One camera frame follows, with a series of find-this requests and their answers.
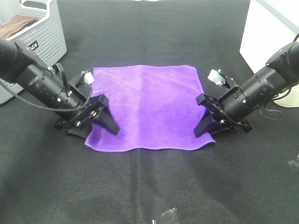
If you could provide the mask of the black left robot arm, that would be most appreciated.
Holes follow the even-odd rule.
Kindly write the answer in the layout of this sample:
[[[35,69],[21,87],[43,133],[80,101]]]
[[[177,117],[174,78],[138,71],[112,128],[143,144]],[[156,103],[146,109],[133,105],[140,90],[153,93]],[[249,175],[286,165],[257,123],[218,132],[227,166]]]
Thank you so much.
[[[16,83],[42,104],[34,107],[53,111],[59,116],[54,124],[67,135],[86,139],[97,124],[117,135],[119,126],[109,110],[109,99],[101,94],[92,97],[91,70],[84,70],[67,81],[60,63],[48,66],[20,41],[0,39],[0,78]]]

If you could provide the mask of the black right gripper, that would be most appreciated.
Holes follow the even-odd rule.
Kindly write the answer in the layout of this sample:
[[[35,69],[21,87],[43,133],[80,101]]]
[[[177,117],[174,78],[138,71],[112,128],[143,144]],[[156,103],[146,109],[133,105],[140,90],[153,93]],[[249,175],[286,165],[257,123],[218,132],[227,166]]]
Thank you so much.
[[[196,98],[197,104],[204,106],[207,112],[194,129],[195,137],[200,137],[205,133],[217,135],[234,132],[235,126],[246,133],[252,129],[251,124],[245,119],[252,113],[252,102],[248,90],[252,87],[252,82],[248,80],[242,85],[237,85],[233,80],[226,82],[220,87],[228,91],[219,99],[203,93]]]

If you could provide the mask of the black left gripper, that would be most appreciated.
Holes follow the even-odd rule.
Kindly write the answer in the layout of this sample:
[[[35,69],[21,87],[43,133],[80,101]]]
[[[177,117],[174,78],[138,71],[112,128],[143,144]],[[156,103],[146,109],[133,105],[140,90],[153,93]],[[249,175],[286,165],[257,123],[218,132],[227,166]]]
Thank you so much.
[[[109,113],[108,98],[104,94],[92,98],[92,91],[91,85],[81,83],[81,75],[74,77],[54,98],[54,108],[60,116],[54,127],[66,128],[67,136],[84,140],[92,123],[118,134],[120,128]]]

